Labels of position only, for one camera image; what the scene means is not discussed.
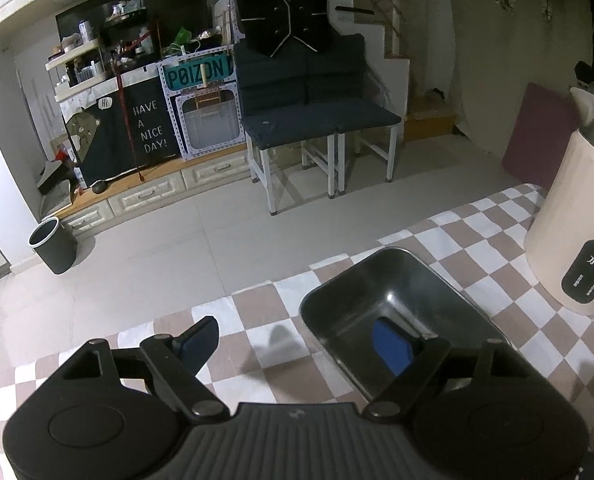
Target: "stair step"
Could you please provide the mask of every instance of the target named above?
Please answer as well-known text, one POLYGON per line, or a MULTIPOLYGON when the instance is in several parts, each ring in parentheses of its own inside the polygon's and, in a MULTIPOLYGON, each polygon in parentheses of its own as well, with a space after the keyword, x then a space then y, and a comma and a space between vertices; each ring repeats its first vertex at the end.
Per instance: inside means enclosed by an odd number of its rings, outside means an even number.
POLYGON ((434 92, 424 96, 415 96, 408 103, 408 119, 423 120, 429 118, 453 117, 452 107, 434 92))
POLYGON ((413 119, 408 117, 404 130, 405 140, 429 139, 452 133, 452 127, 457 116, 430 117, 426 119, 413 119))

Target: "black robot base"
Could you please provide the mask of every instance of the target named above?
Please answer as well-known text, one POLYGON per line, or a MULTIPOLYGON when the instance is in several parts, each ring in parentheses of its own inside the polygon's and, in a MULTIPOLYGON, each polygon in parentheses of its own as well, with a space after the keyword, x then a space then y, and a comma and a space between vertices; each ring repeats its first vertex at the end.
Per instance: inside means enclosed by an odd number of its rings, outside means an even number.
POLYGON ((230 415, 195 377, 218 341, 205 317, 139 348, 85 343, 8 421, 17 478, 594 480, 580 415, 503 342, 415 342, 361 414, 352 403, 241 403, 230 415))

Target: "metal screw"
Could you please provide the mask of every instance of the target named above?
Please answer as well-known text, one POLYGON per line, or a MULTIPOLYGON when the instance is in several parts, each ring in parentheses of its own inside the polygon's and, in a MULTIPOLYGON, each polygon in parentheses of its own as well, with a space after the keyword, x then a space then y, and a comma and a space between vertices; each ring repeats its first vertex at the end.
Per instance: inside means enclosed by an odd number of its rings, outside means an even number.
POLYGON ((192 412, 196 416, 219 415, 223 409, 224 405, 218 400, 200 400, 192 405, 192 412))
POLYGON ((398 415, 400 411, 398 404, 391 400, 380 400, 368 405, 368 412, 377 418, 391 418, 398 415))

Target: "teal license plate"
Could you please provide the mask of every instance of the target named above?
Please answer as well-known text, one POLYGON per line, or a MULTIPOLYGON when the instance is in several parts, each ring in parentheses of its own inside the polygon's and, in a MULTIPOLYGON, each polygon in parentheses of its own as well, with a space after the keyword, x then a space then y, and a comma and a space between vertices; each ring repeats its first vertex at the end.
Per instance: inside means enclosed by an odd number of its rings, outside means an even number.
POLYGON ((164 67, 168 88, 175 91, 202 84, 202 64, 206 66, 206 82, 224 79, 232 74, 232 60, 225 53, 189 59, 176 66, 164 67))

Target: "black bin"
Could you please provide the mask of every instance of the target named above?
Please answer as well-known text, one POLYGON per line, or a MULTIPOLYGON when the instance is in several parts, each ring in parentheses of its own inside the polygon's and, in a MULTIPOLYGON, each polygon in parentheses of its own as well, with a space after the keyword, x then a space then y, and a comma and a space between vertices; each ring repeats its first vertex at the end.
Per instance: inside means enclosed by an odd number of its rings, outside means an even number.
POLYGON ((30 247, 55 274, 66 272, 77 257, 77 240, 56 216, 46 218, 30 235, 30 247))

